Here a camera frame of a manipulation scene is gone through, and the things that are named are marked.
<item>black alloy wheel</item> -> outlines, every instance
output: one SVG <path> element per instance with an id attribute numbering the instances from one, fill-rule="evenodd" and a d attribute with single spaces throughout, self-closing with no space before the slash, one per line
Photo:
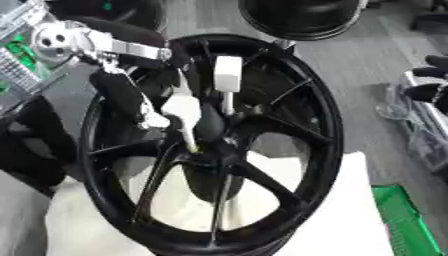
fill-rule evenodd
<path id="1" fill-rule="evenodd" d="M 156 131 L 159 135 L 148 139 L 97 95 L 84 119 L 79 150 L 89 195 L 107 221 L 157 255 L 273 255 L 319 207 L 336 179 L 343 154 L 343 127 L 336 103 L 307 64 L 275 44 L 224 34 L 174 41 L 195 60 L 201 74 L 196 96 L 221 118 L 223 131 L 213 140 L 197 131 L 201 152 L 191 154 L 178 132 Z M 221 55 L 244 60 L 242 90 L 235 98 L 237 113 L 231 118 L 221 114 L 219 95 L 213 91 L 213 67 Z M 152 89 L 157 87 L 154 72 L 137 70 L 133 77 L 143 90 L 148 87 L 145 81 Z M 157 95 L 148 92 L 154 102 L 163 103 Z M 247 160 L 257 138 L 266 133 L 283 134 L 309 148 L 304 174 L 294 189 Z M 143 156 L 155 163 L 141 195 L 133 201 L 123 186 L 123 165 L 118 162 Z M 209 194 L 201 198 L 212 209 L 205 231 L 171 226 L 148 210 L 154 207 L 155 194 L 172 167 L 179 165 L 186 167 L 185 177 L 194 195 Z M 211 185 L 197 185 L 201 181 Z M 253 223 L 223 229 L 226 203 L 238 197 L 241 186 L 249 182 L 269 191 L 278 207 Z"/>

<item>white plastic block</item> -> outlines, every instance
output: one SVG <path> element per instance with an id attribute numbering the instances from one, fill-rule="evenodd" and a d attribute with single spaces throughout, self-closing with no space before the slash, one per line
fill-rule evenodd
<path id="1" fill-rule="evenodd" d="M 219 56 L 215 65 L 215 89 L 221 92 L 239 92 L 243 71 L 243 59 Z"/>

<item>person's leg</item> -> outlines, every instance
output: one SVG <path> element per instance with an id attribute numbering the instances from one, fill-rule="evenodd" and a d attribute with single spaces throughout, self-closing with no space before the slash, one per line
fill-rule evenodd
<path id="1" fill-rule="evenodd" d="M 9 131 L 0 134 L 0 169 L 18 173 L 48 187 L 58 185 L 66 175 L 57 160 L 36 155 L 20 137 Z"/>
<path id="2" fill-rule="evenodd" d="M 62 163 L 76 161 L 76 143 L 65 131 L 53 106 L 43 96 L 30 102 L 17 120 L 49 147 L 51 154 Z"/>

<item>white clamp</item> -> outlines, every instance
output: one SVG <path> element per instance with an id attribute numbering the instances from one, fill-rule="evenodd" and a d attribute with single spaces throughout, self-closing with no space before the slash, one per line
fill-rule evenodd
<path id="1" fill-rule="evenodd" d="M 222 111 L 226 115 L 233 115 L 234 93 L 241 90 L 243 73 L 243 59 L 233 56 L 219 56 L 215 65 L 215 89 L 223 93 Z"/>
<path id="2" fill-rule="evenodd" d="M 172 115 L 180 119 L 182 136 L 190 152 L 199 150 L 194 137 L 193 129 L 201 119 L 201 107 L 199 100 L 191 95 L 173 94 L 162 107 L 164 115 Z"/>

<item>green tray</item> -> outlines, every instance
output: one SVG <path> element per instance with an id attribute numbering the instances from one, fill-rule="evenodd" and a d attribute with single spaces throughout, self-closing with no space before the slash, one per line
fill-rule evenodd
<path id="1" fill-rule="evenodd" d="M 373 186 L 372 189 L 395 256 L 445 255 L 402 186 Z"/>

